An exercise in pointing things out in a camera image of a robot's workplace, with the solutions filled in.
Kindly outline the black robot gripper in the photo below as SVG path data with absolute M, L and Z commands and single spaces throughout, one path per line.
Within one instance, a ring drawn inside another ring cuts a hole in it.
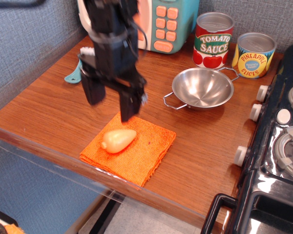
M 86 99 L 96 105 L 111 88 L 120 96 L 121 122 L 129 121 L 147 102 L 144 87 L 147 81 L 137 71 L 138 34 L 91 36 L 94 56 L 78 55 L 82 61 L 81 82 Z

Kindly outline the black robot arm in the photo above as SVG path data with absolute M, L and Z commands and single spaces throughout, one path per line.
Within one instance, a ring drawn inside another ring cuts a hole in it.
M 133 17 L 138 13 L 135 0 L 80 0 L 79 18 L 93 42 L 81 52 L 81 81 L 91 105 L 105 98 L 106 87 L 118 92 L 121 121 L 127 122 L 140 110 L 147 96 L 146 80 L 136 69 L 138 31 Z

